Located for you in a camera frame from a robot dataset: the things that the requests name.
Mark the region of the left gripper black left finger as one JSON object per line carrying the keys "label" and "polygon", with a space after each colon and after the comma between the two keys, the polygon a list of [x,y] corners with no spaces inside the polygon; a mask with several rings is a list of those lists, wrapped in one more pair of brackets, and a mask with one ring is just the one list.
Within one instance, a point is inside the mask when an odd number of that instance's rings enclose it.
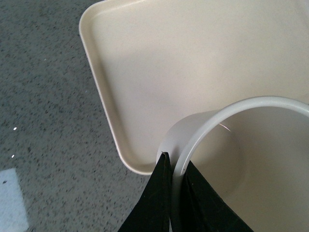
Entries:
{"label": "left gripper black left finger", "polygon": [[172,168],[169,154],[163,152],[139,201],[122,224],[122,231],[168,232],[171,184]]}

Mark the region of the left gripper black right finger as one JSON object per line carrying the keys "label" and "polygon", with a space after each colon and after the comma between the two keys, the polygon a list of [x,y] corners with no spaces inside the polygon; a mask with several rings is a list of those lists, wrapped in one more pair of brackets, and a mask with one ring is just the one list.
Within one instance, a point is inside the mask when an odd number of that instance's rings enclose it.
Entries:
{"label": "left gripper black right finger", "polygon": [[190,162],[184,175],[186,232],[251,232]]}

